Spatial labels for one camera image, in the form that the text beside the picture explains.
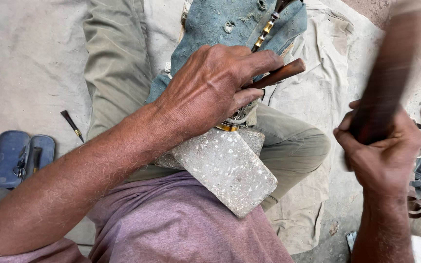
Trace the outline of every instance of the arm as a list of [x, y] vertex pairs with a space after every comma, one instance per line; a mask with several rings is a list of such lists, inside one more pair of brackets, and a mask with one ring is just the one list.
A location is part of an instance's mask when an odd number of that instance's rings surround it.
[[202, 46], [154, 103], [44, 167], [0, 201], [0, 255], [59, 240], [127, 175], [262, 96], [261, 90], [239, 88], [283, 64], [272, 51]]
[[364, 210], [352, 263], [412, 263], [407, 193], [421, 132], [400, 109], [389, 138], [366, 146], [348, 132], [351, 115], [346, 115], [334, 135], [345, 150], [349, 168], [364, 188]]

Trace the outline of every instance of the purple shirt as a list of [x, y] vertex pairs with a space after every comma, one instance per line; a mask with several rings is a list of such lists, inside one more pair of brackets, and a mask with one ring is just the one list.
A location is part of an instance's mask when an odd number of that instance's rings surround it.
[[122, 184], [87, 216], [89, 259], [61, 239], [0, 262], [293, 262], [261, 206], [238, 218], [188, 172]]

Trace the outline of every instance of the khaki pants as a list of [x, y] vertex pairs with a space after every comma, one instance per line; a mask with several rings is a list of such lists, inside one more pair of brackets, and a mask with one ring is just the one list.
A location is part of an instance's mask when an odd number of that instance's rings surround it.
[[[90, 17], [84, 22], [89, 57], [85, 79], [92, 99], [87, 139], [113, 127], [143, 106], [153, 75], [147, 48], [143, 2], [88, 0]], [[261, 205], [266, 211], [295, 184], [319, 167], [330, 149], [329, 139], [314, 126], [266, 105], [256, 110], [253, 127], [266, 136], [260, 159], [278, 180], [276, 190]], [[146, 180], [178, 172], [148, 165], [128, 181]]]

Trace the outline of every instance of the worn denim cloth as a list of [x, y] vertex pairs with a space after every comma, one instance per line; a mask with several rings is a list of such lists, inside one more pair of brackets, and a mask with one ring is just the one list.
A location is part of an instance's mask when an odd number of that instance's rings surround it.
[[[174, 76], [202, 45], [243, 45], [252, 48], [275, 4], [276, 0], [194, 0], [186, 19], [186, 33], [172, 54], [170, 74]], [[281, 55], [295, 37], [306, 30], [306, 21], [305, 4], [300, 1], [290, 4], [280, 14], [259, 50], [269, 49]], [[169, 82], [168, 76], [157, 76], [152, 82], [146, 103], [155, 101]]]

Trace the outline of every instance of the blue tool case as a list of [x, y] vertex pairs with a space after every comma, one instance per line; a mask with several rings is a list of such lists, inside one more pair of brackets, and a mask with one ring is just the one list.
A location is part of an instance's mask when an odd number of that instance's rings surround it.
[[[0, 134], [0, 188], [15, 188], [33, 173], [33, 148], [41, 147], [39, 169], [51, 163], [55, 154], [55, 142], [47, 135], [30, 137], [21, 131], [5, 131]], [[23, 168], [18, 177], [18, 165]]]

